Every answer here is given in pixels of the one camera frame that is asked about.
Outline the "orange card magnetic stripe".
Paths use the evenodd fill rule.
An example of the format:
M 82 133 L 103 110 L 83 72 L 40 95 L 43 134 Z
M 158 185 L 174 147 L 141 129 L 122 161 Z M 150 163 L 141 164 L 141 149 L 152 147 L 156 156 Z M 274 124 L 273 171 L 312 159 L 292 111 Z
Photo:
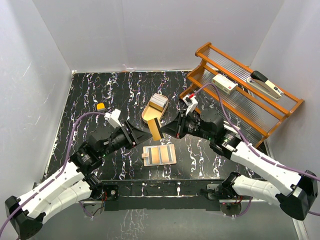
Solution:
M 158 146 L 149 147 L 148 150 L 148 164 L 158 165 L 160 163 L 160 153 Z

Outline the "beige leather card holder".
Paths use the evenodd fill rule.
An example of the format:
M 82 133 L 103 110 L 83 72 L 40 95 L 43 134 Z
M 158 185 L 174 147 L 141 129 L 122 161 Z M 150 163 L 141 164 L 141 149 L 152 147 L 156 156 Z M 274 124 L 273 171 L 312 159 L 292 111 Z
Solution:
M 153 145 L 153 146 L 144 146 L 144 147 L 143 147 L 143 153 L 141 154 L 141 157 L 142 157 L 142 159 L 143 159 L 143 165 L 144 165 L 145 167 L 151 167 L 151 166 L 163 166 L 163 165 L 174 165 L 174 164 L 176 164 L 176 163 L 177 163 L 177 157 L 176 157 L 175 145 L 174 145 L 174 144 L 166 144 L 166 145 L 173 145 L 173 147 L 174 147 L 174 150 L 173 150 L 174 162 L 173 162 L 173 163 L 161 163 L 161 159 L 160 159 L 160 163 L 159 163 L 159 164 L 149 165 L 148 148 L 149 148 L 149 147 L 158 146 L 158 148 L 159 148 L 159 155 L 160 155 L 160 146 L 163 146 L 163 145 Z

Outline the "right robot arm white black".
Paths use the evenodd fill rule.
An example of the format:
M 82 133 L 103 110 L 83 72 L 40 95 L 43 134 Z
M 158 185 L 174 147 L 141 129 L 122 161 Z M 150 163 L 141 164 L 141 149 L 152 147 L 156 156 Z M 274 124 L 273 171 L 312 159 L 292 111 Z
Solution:
M 264 200 L 296 220 L 304 220 L 318 197 L 318 181 L 311 171 L 299 173 L 290 170 L 250 143 L 239 138 L 239 131 L 228 129 L 224 119 L 215 109 L 207 108 L 194 118 L 179 111 L 170 123 L 160 128 L 162 133 L 181 139 L 192 135 L 209 141 L 210 148 L 218 155 L 241 164 L 262 179 L 252 179 L 238 172 L 230 175 L 208 194 L 233 199 L 248 196 Z

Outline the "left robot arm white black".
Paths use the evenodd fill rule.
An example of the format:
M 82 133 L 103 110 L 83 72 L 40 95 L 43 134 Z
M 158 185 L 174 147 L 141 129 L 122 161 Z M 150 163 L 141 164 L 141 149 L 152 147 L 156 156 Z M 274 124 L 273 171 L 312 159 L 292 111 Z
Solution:
M 21 240 L 37 234 L 45 222 L 69 206 L 103 195 L 103 183 L 94 171 L 105 156 L 136 147 L 152 134 L 125 121 L 120 126 L 98 127 L 57 172 L 31 191 L 5 201 L 7 217 Z

